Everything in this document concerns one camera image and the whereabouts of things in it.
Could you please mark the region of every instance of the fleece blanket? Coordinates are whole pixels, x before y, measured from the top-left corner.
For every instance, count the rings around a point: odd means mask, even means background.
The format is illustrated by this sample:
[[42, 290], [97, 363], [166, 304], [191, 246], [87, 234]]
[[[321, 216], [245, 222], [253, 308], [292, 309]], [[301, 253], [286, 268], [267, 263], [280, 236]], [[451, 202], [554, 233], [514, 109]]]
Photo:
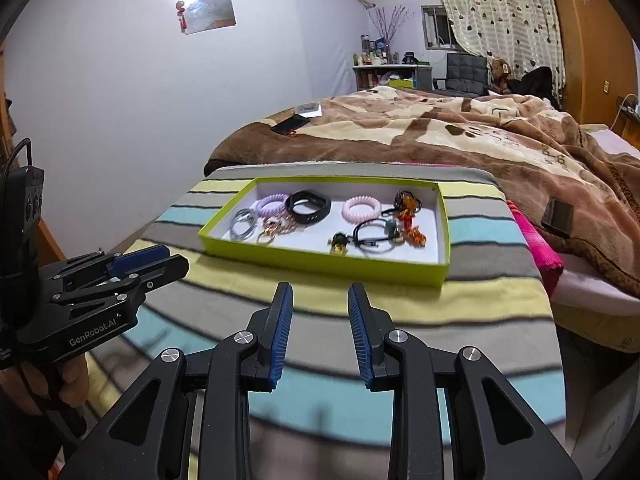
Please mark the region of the fleece blanket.
[[[640, 162], [604, 152], [571, 115], [533, 96], [443, 98], [390, 87], [321, 105], [322, 116], [294, 136], [270, 129], [291, 109], [240, 128], [213, 151], [205, 174], [302, 160], [486, 170], [555, 251], [585, 258], [617, 288], [640, 297]], [[575, 206], [568, 239], [542, 227], [550, 197]]]

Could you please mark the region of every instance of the black phone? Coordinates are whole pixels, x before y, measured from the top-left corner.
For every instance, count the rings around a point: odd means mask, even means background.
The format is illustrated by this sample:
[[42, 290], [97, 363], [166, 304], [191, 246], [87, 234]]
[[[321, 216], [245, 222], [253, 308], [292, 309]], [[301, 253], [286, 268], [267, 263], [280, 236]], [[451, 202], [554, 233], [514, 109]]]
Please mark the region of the black phone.
[[304, 126], [309, 122], [309, 119], [302, 115], [294, 114], [291, 117], [284, 119], [281, 123], [272, 126], [271, 129], [277, 134], [289, 135], [292, 131], [297, 130], [300, 126]]
[[542, 227], [559, 237], [570, 238], [573, 226], [574, 206], [551, 197], [542, 215]]

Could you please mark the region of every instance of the white sheet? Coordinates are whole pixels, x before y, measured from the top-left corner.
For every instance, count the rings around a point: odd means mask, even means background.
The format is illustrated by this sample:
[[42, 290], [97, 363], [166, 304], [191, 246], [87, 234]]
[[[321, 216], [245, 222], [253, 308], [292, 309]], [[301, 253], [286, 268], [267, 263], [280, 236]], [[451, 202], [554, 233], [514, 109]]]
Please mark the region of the white sheet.
[[[629, 153], [640, 160], [640, 151], [611, 130], [588, 135], [607, 153]], [[640, 300], [604, 280], [585, 259], [572, 254], [560, 254], [560, 258], [564, 262], [564, 272], [551, 301], [610, 316], [640, 316]]]

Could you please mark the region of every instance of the bed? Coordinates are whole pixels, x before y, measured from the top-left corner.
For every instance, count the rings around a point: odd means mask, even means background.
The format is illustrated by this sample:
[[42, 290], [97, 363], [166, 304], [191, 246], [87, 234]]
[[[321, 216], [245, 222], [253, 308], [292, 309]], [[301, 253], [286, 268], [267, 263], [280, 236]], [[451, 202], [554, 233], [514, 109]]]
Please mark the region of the bed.
[[[248, 124], [214, 150], [205, 174], [300, 160], [486, 170], [562, 254], [568, 272], [552, 298], [560, 324], [611, 348], [640, 351], [640, 161], [623, 139], [606, 130], [587, 134], [571, 115], [533, 96], [443, 98], [378, 87], [324, 100], [322, 110], [293, 138], [270, 131], [291, 110]], [[541, 226], [551, 196], [575, 205], [569, 239]], [[602, 321], [602, 313], [615, 319]]]
[[[380, 87], [323, 100], [322, 111], [322, 117], [292, 137], [270, 130], [291, 110], [232, 134], [212, 154], [208, 176], [130, 248], [166, 244], [187, 257], [191, 269], [184, 280], [148, 295], [137, 327], [92, 351], [90, 403], [96, 417], [164, 348], [210, 348], [244, 328], [251, 313], [271, 299], [277, 282], [286, 280], [294, 287], [296, 311], [283, 378], [274, 393], [250, 398], [257, 477], [385, 476], [391, 398], [370, 394], [359, 380], [346, 317], [350, 281], [213, 258], [204, 254], [196, 234], [256, 176], [398, 176], [446, 183], [445, 199], [464, 202], [469, 209], [447, 207], [459, 246], [442, 291], [367, 283], [372, 304], [433, 347], [481, 348], [564, 443], [556, 322], [560, 317], [572, 330], [585, 313], [602, 314], [572, 289], [586, 281], [587, 267], [606, 275], [615, 284], [609, 286], [625, 298], [628, 316], [623, 319], [636, 313], [640, 162], [607, 154], [568, 114], [530, 96], [472, 100]], [[576, 242], [541, 230], [563, 258], [571, 252], [575, 258], [565, 259], [574, 267], [556, 289], [553, 311], [526, 243], [516, 234], [504, 235], [513, 222], [506, 198], [540, 227], [548, 196], [582, 206], [576, 212]], [[457, 222], [469, 218], [476, 221]], [[476, 225], [482, 225], [480, 234]], [[469, 246], [476, 251], [472, 255], [465, 252]], [[606, 296], [600, 288], [603, 298], [610, 297], [611, 290]], [[622, 303], [614, 314], [622, 313]], [[599, 333], [597, 325], [586, 332]], [[618, 339], [625, 333], [623, 326], [619, 329]], [[631, 338], [626, 351], [634, 351], [638, 341], [632, 333], [625, 337]], [[447, 444], [444, 412], [441, 420]], [[194, 470], [197, 433], [198, 425], [192, 441]]]

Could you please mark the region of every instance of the pink spiral hair tie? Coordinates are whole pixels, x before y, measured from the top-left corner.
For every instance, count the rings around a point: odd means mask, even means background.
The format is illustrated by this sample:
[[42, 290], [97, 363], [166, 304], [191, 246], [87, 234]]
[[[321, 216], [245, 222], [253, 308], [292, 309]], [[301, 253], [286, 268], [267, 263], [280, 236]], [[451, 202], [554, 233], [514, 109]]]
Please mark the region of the pink spiral hair tie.
[[[351, 209], [357, 205], [368, 205], [371, 211], [368, 213], [356, 213]], [[367, 220], [373, 220], [380, 216], [380, 202], [372, 196], [355, 196], [347, 200], [342, 206], [342, 217], [351, 224], [359, 224]]]
[[286, 199], [287, 195], [284, 193], [266, 196], [255, 205], [255, 210], [264, 218], [281, 215], [286, 210], [284, 205]]

